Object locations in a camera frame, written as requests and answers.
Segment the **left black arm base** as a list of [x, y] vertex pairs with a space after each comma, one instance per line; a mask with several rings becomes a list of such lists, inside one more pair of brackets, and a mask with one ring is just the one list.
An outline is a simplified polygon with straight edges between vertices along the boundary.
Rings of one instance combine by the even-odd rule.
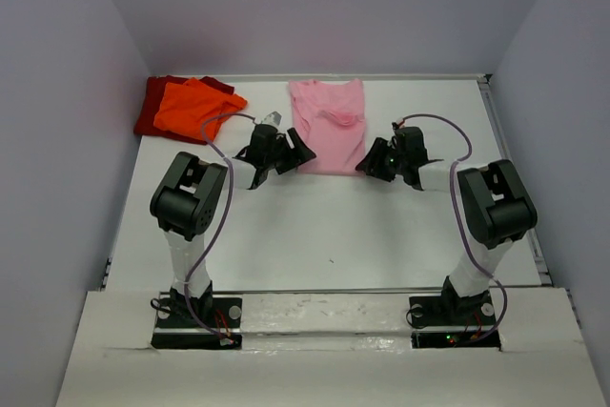
[[151, 300], [155, 310], [151, 345], [157, 350], [239, 350], [243, 300], [237, 295], [213, 298], [212, 308], [195, 319], [184, 300], [169, 295]]

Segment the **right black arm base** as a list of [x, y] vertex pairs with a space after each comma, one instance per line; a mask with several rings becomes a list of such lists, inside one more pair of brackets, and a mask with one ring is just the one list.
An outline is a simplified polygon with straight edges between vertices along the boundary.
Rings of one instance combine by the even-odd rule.
[[440, 295], [412, 296], [405, 318], [414, 349], [501, 348], [498, 331], [483, 337], [496, 324], [489, 292], [455, 312]]

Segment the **orange folded t shirt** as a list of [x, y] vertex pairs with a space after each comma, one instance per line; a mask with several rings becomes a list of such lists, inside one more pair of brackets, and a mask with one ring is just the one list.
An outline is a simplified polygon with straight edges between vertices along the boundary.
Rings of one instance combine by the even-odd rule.
[[215, 140], [227, 113], [243, 111], [248, 101], [191, 78], [183, 84], [167, 83], [153, 125], [191, 140]]

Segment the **pink t shirt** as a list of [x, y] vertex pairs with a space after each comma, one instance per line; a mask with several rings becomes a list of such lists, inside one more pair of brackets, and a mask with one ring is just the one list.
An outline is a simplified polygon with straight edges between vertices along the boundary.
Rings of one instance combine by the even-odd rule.
[[315, 159], [301, 173], [357, 175], [364, 158], [366, 118], [363, 83], [329, 84], [310, 79], [288, 84], [293, 125]]

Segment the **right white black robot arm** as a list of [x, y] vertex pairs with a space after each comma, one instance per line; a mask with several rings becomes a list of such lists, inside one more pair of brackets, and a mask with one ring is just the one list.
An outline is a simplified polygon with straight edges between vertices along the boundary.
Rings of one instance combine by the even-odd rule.
[[469, 166], [430, 158], [418, 127], [394, 126], [391, 139], [377, 138], [356, 170], [391, 182], [402, 178], [421, 192], [449, 194], [464, 249], [439, 295], [414, 296], [406, 318], [416, 330], [428, 327], [479, 326], [495, 331], [506, 311], [495, 309], [490, 287], [500, 261], [538, 223], [535, 205], [514, 164], [500, 159]]

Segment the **aluminium table edge rail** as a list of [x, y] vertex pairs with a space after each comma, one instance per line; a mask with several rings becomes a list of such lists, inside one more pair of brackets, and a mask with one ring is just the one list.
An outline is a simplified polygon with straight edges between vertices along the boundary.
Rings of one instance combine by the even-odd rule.
[[530, 225], [526, 227], [527, 232], [523, 234], [523, 237], [527, 240], [532, 252], [541, 285], [543, 287], [551, 287], [553, 285], [553, 280], [542, 254], [538, 235], [535, 231], [536, 225], [539, 222], [538, 210], [536, 209], [509, 152], [508, 144], [498, 118], [498, 111], [492, 93], [491, 78], [491, 73], [483, 74], [479, 77], [478, 89], [498, 145], [500, 156], [502, 157], [502, 162], [504, 163], [504, 166], [501, 166], [501, 168], [503, 169], [503, 172], [506, 173], [506, 180], [508, 188], [510, 189], [509, 194], [512, 198], [520, 201], [519, 205], [523, 208], [522, 212], [529, 214]]

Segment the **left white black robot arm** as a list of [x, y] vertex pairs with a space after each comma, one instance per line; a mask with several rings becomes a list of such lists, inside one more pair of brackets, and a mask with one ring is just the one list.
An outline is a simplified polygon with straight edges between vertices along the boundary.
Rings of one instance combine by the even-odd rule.
[[152, 195], [150, 213], [170, 248], [173, 283], [169, 297], [152, 306], [167, 315], [215, 334], [208, 324], [214, 310], [214, 287], [206, 258], [227, 221], [234, 189], [259, 188], [269, 173], [293, 171], [316, 159], [296, 129], [281, 132], [276, 125], [254, 126], [249, 143], [219, 163], [180, 152]]

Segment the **dark red folded t shirt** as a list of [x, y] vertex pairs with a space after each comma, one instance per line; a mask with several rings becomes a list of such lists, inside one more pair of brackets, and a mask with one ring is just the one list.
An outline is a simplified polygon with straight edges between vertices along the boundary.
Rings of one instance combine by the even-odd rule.
[[160, 108], [166, 85], [168, 83], [183, 85], [189, 82], [193, 83], [194, 78], [173, 75], [150, 76], [147, 80], [146, 94], [140, 114], [133, 127], [133, 133], [144, 136], [163, 137], [189, 144], [205, 145], [205, 141], [201, 136], [190, 138], [174, 132], [159, 130], [153, 125], [154, 117]]

